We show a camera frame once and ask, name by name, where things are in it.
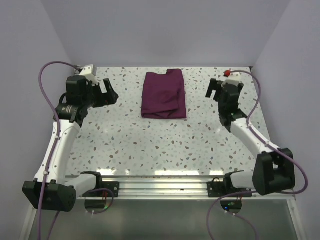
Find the purple surgical cloth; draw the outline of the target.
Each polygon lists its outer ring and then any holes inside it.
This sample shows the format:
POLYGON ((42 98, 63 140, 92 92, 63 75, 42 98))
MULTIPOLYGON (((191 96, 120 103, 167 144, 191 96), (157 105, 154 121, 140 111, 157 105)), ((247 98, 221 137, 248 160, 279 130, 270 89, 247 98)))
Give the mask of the purple surgical cloth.
POLYGON ((181 69, 165 74, 147 72, 142 90, 141 117, 145 119, 186 119, 186 92, 181 69))

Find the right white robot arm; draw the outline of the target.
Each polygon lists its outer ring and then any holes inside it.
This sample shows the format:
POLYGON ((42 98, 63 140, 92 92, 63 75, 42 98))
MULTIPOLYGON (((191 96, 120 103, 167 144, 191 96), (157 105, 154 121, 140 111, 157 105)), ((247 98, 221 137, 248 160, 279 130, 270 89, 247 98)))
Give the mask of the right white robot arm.
POLYGON ((237 137, 255 157, 253 171, 234 171, 225 174, 223 192, 235 196, 240 190, 255 190, 265 196, 295 187, 295 167, 290 161, 293 153, 277 145, 258 132, 248 116, 239 107, 239 98, 244 84, 238 80, 220 81, 212 78, 206 97, 218 104, 220 123, 237 137))

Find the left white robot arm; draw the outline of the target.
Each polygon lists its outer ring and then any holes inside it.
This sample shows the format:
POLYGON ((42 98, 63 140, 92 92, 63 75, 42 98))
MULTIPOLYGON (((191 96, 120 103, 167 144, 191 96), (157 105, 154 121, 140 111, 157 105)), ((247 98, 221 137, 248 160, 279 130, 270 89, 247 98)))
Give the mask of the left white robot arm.
POLYGON ((96 171, 84 171, 66 181, 68 160, 89 108, 116 104, 119 96, 109 79, 99 83, 84 75, 74 75, 66 81, 66 92, 54 112, 52 136, 44 160, 32 181, 25 181, 22 192, 37 210, 70 212, 77 198, 90 193, 99 196, 107 191, 102 176, 96 171))

